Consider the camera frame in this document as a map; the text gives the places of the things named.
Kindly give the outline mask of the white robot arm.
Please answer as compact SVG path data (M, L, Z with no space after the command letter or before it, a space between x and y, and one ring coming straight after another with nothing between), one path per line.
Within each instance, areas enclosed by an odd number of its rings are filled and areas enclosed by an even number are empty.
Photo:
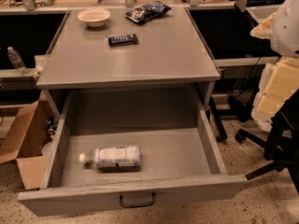
M271 50L280 55L276 63L265 65L251 111L258 127L269 132L271 118L299 89L299 0L285 0L250 35L269 39Z

